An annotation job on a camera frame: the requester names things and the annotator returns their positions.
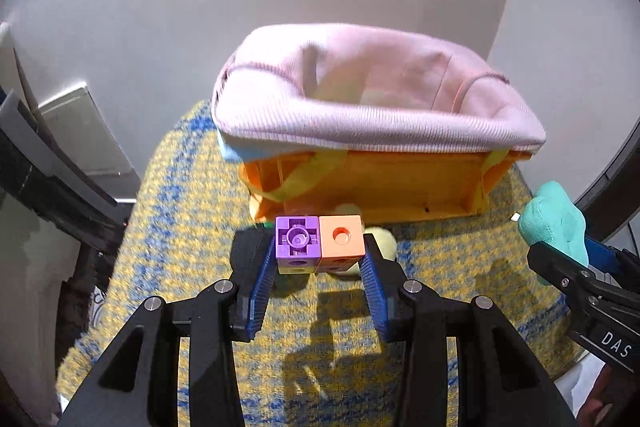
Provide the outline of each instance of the orange crate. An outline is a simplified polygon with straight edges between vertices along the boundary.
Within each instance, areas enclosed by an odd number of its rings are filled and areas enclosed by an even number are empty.
[[[276,216],[321,216],[353,203],[365,223],[424,221],[471,216],[486,208],[487,194],[527,152],[382,153],[349,151],[331,172],[308,190],[289,198],[271,193],[309,162],[314,152],[241,165],[240,177],[252,192],[256,221]]]

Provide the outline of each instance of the toy block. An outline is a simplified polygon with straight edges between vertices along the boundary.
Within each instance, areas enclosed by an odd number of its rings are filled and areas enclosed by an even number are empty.
[[[294,275],[297,273],[315,273],[316,266],[279,266],[278,271],[283,275]]]
[[[322,257],[316,272],[343,272],[364,256],[360,216],[320,216]]]
[[[276,217],[276,260],[280,273],[315,272],[321,258],[319,227],[318,216]]]

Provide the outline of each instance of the green object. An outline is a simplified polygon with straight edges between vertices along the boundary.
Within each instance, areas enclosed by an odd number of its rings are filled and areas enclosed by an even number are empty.
[[[527,245],[544,241],[583,266],[588,266],[585,228],[584,216],[558,182],[542,185],[518,220],[518,231]]]

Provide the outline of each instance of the orange building block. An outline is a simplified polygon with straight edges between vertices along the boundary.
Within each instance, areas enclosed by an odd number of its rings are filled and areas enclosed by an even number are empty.
[[[360,216],[320,216],[322,257],[316,272],[343,272],[364,256]]]

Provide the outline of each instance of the yellow and blue knit blanket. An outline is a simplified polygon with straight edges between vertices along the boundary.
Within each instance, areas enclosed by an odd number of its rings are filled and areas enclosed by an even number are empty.
[[[406,274],[441,296],[490,296],[552,375],[580,349],[565,335],[567,308],[526,263],[510,217],[530,192],[512,169],[481,216],[387,227]],[[249,225],[248,193],[220,156],[209,103],[198,104],[161,142],[148,166],[100,325],[70,350],[58,390],[71,398],[140,302],[197,295],[228,277],[234,232]],[[180,424],[189,425],[188,342],[178,372]],[[234,354],[248,426],[382,426],[396,406],[403,346],[381,344],[359,280],[277,276],[262,331]],[[449,349],[449,425],[456,425],[457,364]]]

